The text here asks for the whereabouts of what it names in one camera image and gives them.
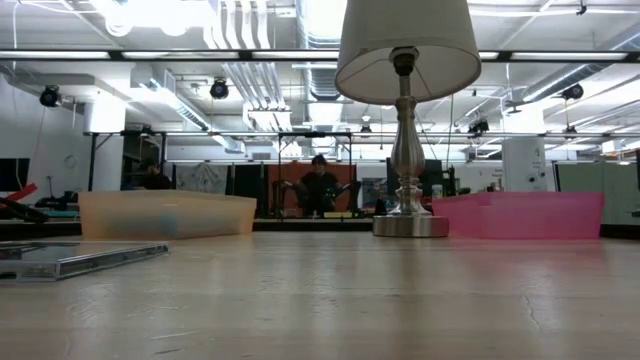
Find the ceiling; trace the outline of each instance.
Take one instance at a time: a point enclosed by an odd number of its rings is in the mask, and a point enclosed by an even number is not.
[[[318,2],[325,0],[300,0]],[[339,0],[327,1],[334,4]],[[637,0],[590,0],[589,10],[582,16],[574,12],[578,10],[578,0],[504,0],[486,1],[469,0],[476,41],[483,50],[608,50],[603,46],[616,35],[636,26],[640,31],[640,2]],[[16,6],[14,0],[0,0],[0,48],[60,48],[60,49],[206,49],[203,40],[202,25],[206,17],[200,15],[209,6],[205,0],[182,1],[184,6],[193,12],[193,27],[178,37],[167,36],[158,28],[134,28],[127,36],[114,37],[105,30],[105,19],[100,13],[90,13],[95,8],[90,1],[28,1],[22,0]],[[269,42],[275,48],[299,48],[298,21],[295,17],[295,0],[269,0],[268,28]],[[335,20],[336,11],[329,7],[326,14],[329,20]],[[87,13],[69,13],[69,9],[86,11]],[[531,16],[533,12],[571,11],[565,15]],[[529,13],[528,16],[506,17],[500,13],[514,15]],[[241,28],[237,26],[238,38]],[[0,71],[12,73],[11,76],[40,76],[51,74],[88,74],[121,92],[130,105],[127,112],[128,122],[145,122],[157,130],[181,131],[184,129],[182,118],[167,104],[149,97],[140,88],[131,86],[133,64],[114,63],[54,63],[54,62],[20,62],[13,69],[11,63],[0,63]],[[276,73],[286,104],[291,108],[293,126],[313,123],[308,110],[306,80],[303,70],[292,68],[291,63],[276,63]],[[504,126],[504,114],[508,108],[501,108],[500,101],[492,101],[482,108],[479,114],[471,110],[485,102],[486,96],[500,95],[508,100],[510,90],[525,89],[551,74],[566,68],[565,64],[484,64],[482,76],[468,89],[451,98],[422,103],[418,105],[417,115],[425,131],[448,131],[453,123],[454,128],[466,131],[470,122],[478,117],[486,118],[491,131],[499,131]],[[187,99],[199,112],[207,116],[207,120],[218,130],[247,130],[242,121],[245,101],[238,91],[231,86],[230,96],[225,100],[212,100],[209,88],[216,77],[227,77],[220,63],[188,63],[166,62],[153,63],[154,73],[162,74],[169,70],[177,80],[177,91]],[[579,106],[563,111],[565,103],[561,99],[547,98],[521,109],[525,114],[541,113],[547,131],[561,131],[566,123],[587,119],[599,114],[606,114],[611,109],[638,100],[640,81],[631,81],[640,75],[638,65],[614,65],[606,68],[580,84],[585,95]],[[604,95],[598,94],[617,84],[628,81],[626,85]],[[395,131],[396,111],[393,108],[347,102],[339,113],[340,129],[358,131],[363,125],[363,115],[370,116],[373,131]],[[585,132],[603,132],[625,127],[635,129],[640,125],[640,107],[630,108],[623,116],[612,117],[581,128]],[[600,139],[581,142],[582,145],[597,145]]]

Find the computer monitor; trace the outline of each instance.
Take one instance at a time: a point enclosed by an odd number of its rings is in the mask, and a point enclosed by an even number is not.
[[[20,191],[27,186],[29,159],[0,159],[0,191]]]
[[[442,161],[440,160],[425,160],[424,171],[420,176],[420,187],[422,193],[426,197],[431,196],[431,187],[433,185],[443,185],[444,176],[442,175]],[[398,182],[398,174],[391,167],[391,159],[387,158],[387,194],[394,196],[396,190],[400,187]]]

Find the pink plastic bin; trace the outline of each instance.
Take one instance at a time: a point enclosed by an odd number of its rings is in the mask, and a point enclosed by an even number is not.
[[[598,239],[601,193],[497,192],[433,202],[450,234],[481,239]]]

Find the table lamp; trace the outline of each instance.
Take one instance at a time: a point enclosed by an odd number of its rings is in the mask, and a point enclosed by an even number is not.
[[[374,217],[374,235],[448,236],[448,220],[420,204],[417,184],[425,158],[415,108],[471,85],[481,67],[467,0],[348,1],[336,88],[347,98],[398,110],[391,152],[398,206]]]

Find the desk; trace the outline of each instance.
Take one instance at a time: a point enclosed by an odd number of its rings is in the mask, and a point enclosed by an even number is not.
[[[635,359],[640,247],[255,233],[0,286],[14,359]]]

